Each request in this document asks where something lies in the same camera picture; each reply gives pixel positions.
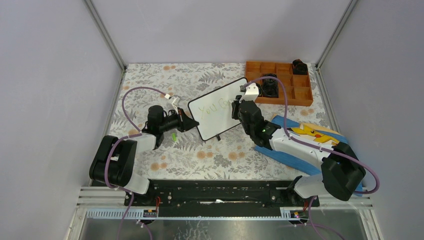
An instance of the whiteboard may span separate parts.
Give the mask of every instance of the whiteboard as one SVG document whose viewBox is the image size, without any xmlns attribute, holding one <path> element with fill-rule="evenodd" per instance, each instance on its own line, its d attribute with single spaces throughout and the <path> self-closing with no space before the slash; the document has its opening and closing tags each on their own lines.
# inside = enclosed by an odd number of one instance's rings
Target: whiteboard
<svg viewBox="0 0 424 240">
<path fill-rule="evenodd" d="M 237 95 L 243 95 L 240 86 L 247 82 L 245 77 L 240 78 L 188 102 L 191 116 L 199 122 L 197 130 L 203 141 L 240 124 L 231 118 L 231 103 Z"/>
</svg>

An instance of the leaf pattern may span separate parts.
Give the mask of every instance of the leaf pattern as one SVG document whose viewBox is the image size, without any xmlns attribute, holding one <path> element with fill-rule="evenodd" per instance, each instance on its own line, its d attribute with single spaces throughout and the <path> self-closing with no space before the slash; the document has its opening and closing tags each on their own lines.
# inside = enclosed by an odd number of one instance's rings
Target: leaf pattern
<svg viewBox="0 0 424 240">
<path fill-rule="evenodd" d="M 122 97 L 131 88 L 153 87 L 177 95 L 181 99 L 178 106 L 189 114 L 187 103 L 190 100 L 243 77 L 244 71 L 243 63 L 129 64 L 108 134 L 122 137 L 134 129 L 121 108 Z M 330 121 L 310 65 L 309 73 L 314 102 L 310 107 L 289 106 L 288 117 L 328 128 Z M 148 108 L 152 105 L 161 105 L 167 111 L 172 109 L 169 100 L 151 90 L 135 90 L 125 99 L 128 116 L 140 128 L 147 120 Z M 258 106 L 266 120 L 271 120 L 275 114 L 284 114 L 282 105 Z M 136 154 L 136 173 L 152 179 L 208 180 L 287 180 L 304 174 L 254 151 L 255 144 L 241 125 L 222 133 L 221 141 L 213 138 L 204 142 L 196 129 L 188 132 L 173 129 L 164 133 L 163 137 L 158 149 Z"/>
</svg>

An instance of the wall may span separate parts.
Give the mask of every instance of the wall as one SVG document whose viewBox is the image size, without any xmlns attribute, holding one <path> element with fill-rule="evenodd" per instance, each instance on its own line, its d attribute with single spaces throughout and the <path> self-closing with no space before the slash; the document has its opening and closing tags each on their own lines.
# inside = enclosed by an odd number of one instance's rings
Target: wall
<svg viewBox="0 0 424 240">
<path fill-rule="evenodd" d="M 422 0 L 360 1 L 322 67 L 342 133 L 380 176 L 385 240 L 423 236 L 423 12 Z"/>
<path fill-rule="evenodd" d="M 315 62 L 349 0 L 94 0 L 126 63 Z"/>
<path fill-rule="evenodd" d="M 15 0 L 0 76 L 0 239 L 63 239 L 120 70 L 82 0 Z"/>
</svg>

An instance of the wooden organizer tray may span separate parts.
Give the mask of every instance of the wooden organizer tray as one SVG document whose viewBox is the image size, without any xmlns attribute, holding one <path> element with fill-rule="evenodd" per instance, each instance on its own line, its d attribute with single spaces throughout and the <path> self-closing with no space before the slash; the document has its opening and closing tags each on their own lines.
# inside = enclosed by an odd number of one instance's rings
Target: wooden organizer tray
<svg viewBox="0 0 424 240">
<path fill-rule="evenodd" d="M 250 82 L 266 74 L 276 74 L 281 80 L 287 93 L 287 104 L 309 107 L 314 101 L 312 97 L 311 80 L 307 75 L 293 74 L 293 65 L 284 62 L 247 61 L 245 77 Z M 278 84 L 278 98 L 257 97 L 258 104 L 285 104 L 283 88 Z"/>
</svg>

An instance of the yellow cartoon character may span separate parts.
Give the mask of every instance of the yellow cartoon character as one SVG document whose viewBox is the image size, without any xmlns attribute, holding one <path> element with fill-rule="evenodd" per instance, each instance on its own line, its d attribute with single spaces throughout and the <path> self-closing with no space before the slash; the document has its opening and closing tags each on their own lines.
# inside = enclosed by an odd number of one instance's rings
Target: yellow cartoon character
<svg viewBox="0 0 424 240">
<path fill-rule="evenodd" d="M 339 140 L 335 139 L 334 137 L 316 131 L 309 126 L 306 126 L 305 124 L 300 124 L 299 127 L 289 127 L 288 130 L 317 143 L 332 145 L 337 145 L 339 143 Z"/>
</svg>

